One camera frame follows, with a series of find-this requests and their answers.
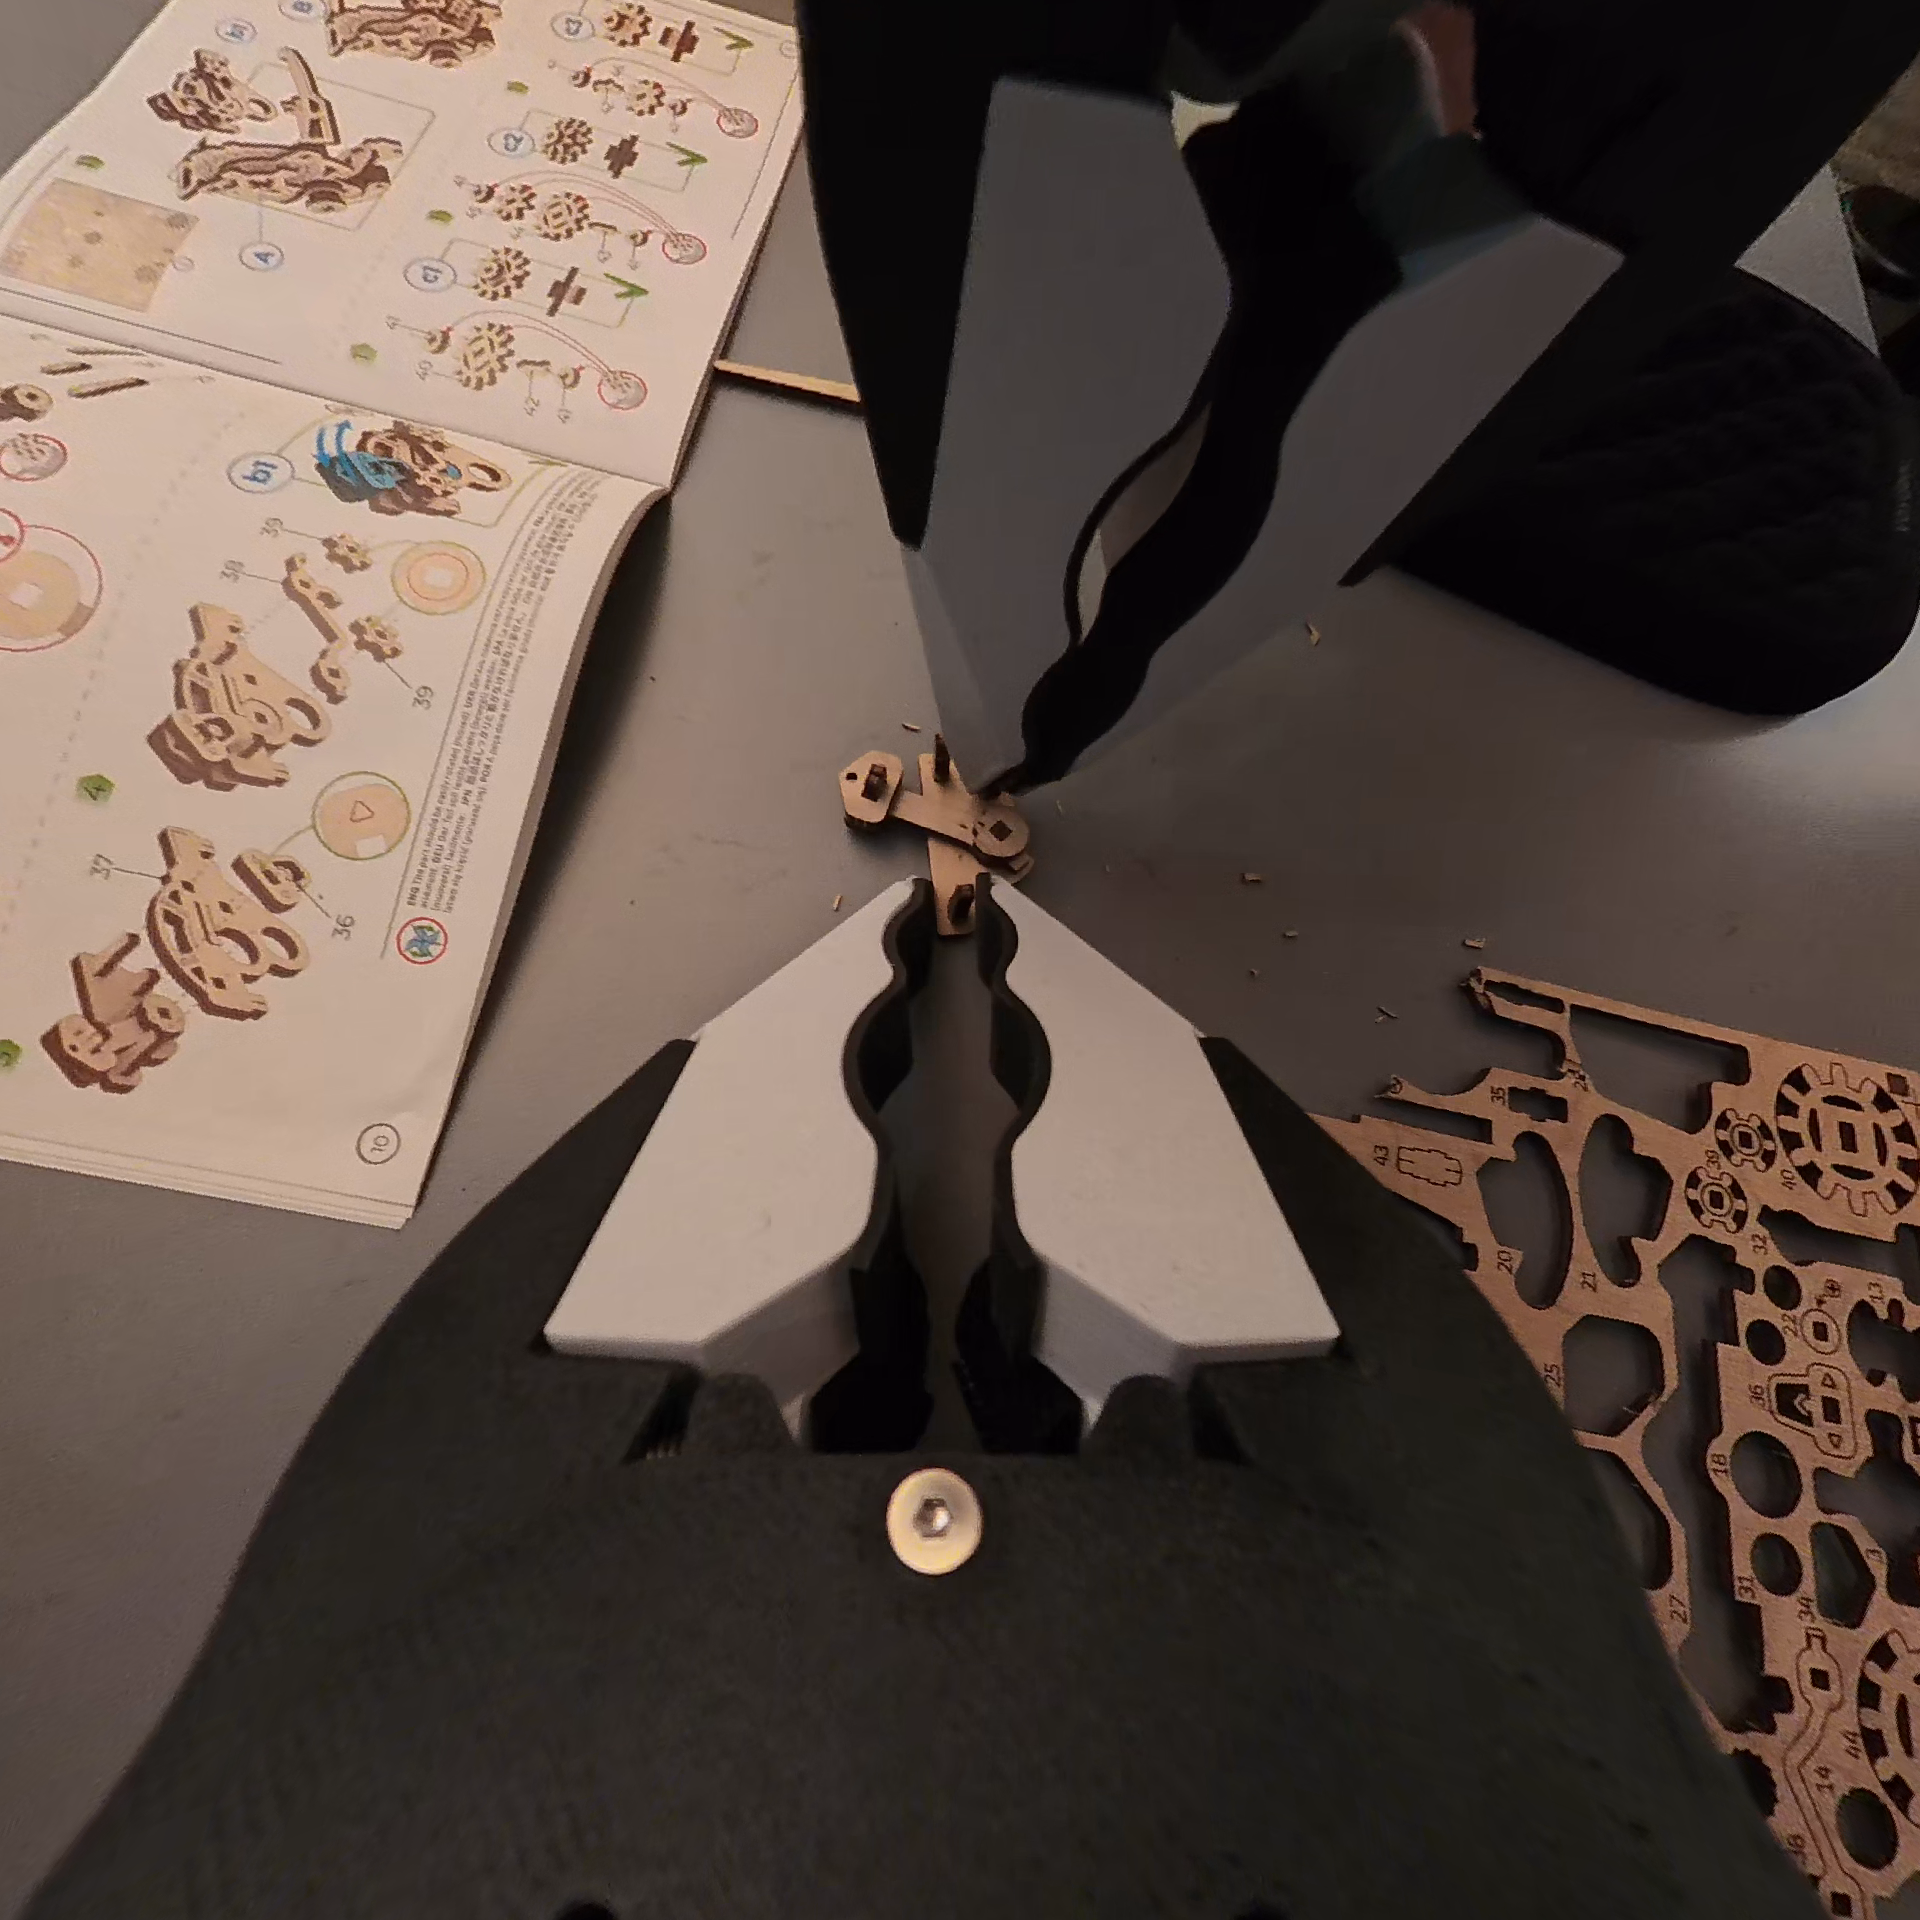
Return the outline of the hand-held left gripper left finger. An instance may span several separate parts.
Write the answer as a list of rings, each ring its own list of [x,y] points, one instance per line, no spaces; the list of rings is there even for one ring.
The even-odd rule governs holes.
[[[761,1381],[822,1451],[924,1433],[924,1281],[879,1110],[913,1066],[924,886],[901,879],[714,1014],[544,1342]]]

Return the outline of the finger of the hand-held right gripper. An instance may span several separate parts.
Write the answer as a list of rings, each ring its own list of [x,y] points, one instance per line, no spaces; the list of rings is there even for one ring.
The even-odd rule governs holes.
[[[1078,541],[1203,383],[1231,279],[1182,134],[1231,106],[1003,79],[981,138],[924,535],[903,552],[937,729],[970,778],[1072,644]]]
[[[1335,134],[1245,103],[1182,146],[1228,315],[1178,423],[1097,496],[1093,614],[1021,710],[1021,792],[1318,613],[1619,273],[1472,132]]]

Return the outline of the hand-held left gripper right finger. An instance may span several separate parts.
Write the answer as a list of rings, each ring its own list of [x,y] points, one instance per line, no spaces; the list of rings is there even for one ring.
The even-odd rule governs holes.
[[[1075,1451],[1124,1381],[1330,1357],[1311,1264],[1203,1031],[1021,886],[981,894],[994,1145],[981,1446]]]

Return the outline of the small wooden model assembly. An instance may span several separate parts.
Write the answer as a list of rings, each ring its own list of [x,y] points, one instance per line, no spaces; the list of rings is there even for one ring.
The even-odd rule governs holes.
[[[981,797],[951,763],[945,738],[917,761],[917,787],[903,787],[901,758],[864,752],[841,769],[841,810],[849,828],[907,823],[924,832],[935,920],[941,937],[978,924],[981,879],[1024,885],[1034,865],[1033,832],[1009,797]]]

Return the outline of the wooden laser-cut parts sheet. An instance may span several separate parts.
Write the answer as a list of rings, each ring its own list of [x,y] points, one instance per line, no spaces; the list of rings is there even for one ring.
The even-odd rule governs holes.
[[[1577,1336],[1649,1370],[1577,1417],[1619,1489],[1674,1658],[1718,1595],[1759,1697],[1717,1712],[1771,1837],[1827,1915],[1916,1889],[1916,1531],[1846,1512],[1916,1481],[1916,1069],[1476,970],[1472,1006],[1548,1044],[1461,1092],[1389,1079],[1327,1129],[1458,1231],[1548,1396]]]

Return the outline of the open instruction booklet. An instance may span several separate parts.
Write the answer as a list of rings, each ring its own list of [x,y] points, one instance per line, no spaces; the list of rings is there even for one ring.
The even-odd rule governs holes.
[[[166,3],[2,171],[2,1160],[398,1229],[803,132],[728,3]]]

